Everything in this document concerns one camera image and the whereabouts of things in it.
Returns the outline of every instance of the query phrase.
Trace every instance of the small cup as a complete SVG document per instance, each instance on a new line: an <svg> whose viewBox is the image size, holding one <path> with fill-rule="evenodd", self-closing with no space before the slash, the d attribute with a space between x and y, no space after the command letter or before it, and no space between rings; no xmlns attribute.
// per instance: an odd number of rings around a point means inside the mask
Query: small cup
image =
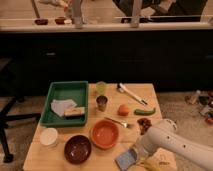
<svg viewBox="0 0 213 171"><path fill-rule="evenodd" d="M96 91L98 95L104 95L106 92L106 83L103 81L96 83Z"/></svg>
<svg viewBox="0 0 213 171"><path fill-rule="evenodd" d="M98 109L102 112L104 112L106 110L106 106L107 106L107 97L106 96L98 96L98 98L96 99L97 105L98 105Z"/></svg>
<svg viewBox="0 0 213 171"><path fill-rule="evenodd" d="M58 144L58 131L55 128L46 128L40 135L40 142L46 147L54 147Z"/></svg>

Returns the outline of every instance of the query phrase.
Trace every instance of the wooden block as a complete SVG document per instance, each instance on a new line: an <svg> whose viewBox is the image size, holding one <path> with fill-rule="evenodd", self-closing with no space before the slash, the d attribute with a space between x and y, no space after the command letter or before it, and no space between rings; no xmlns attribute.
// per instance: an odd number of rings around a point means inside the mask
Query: wooden block
<svg viewBox="0 0 213 171"><path fill-rule="evenodd" d="M74 108L68 108L64 112L65 117L70 116L81 116L85 114L85 107L74 107Z"/></svg>

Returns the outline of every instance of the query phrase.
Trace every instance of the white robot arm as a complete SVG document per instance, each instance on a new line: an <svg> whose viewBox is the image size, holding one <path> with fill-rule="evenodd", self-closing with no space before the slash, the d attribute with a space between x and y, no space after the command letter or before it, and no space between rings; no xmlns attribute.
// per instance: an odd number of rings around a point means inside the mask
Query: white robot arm
<svg viewBox="0 0 213 171"><path fill-rule="evenodd" d="M182 138L175 134L176 130L176 124L169 119L163 119L150 127L134 144L137 158L152 156L158 148L164 148L213 171L213 148Z"/></svg>

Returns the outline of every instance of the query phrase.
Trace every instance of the folded napkin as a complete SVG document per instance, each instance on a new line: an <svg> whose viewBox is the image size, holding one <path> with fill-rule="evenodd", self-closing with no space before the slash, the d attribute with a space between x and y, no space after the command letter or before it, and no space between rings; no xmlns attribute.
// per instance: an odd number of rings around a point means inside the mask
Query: folded napkin
<svg viewBox="0 0 213 171"><path fill-rule="evenodd" d="M51 109L60 117L64 116L65 110L67 108L74 108L76 106L77 106L76 102L72 99L67 100L53 99L51 103Z"/></svg>

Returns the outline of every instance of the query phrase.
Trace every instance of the bowl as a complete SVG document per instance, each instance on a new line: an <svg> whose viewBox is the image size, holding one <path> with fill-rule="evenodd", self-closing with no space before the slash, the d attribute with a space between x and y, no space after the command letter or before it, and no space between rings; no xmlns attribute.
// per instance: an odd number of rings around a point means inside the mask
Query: bowl
<svg viewBox="0 0 213 171"><path fill-rule="evenodd" d="M91 154L90 140L84 135L71 137L64 148L65 158L72 164L81 164L86 161Z"/></svg>
<svg viewBox="0 0 213 171"><path fill-rule="evenodd" d="M54 147L58 143L58 131L55 128L46 128L41 132L40 142L47 147Z"/></svg>
<svg viewBox="0 0 213 171"><path fill-rule="evenodd" d="M95 146L109 149L117 143L119 130L115 123L104 119L93 126L90 137Z"/></svg>

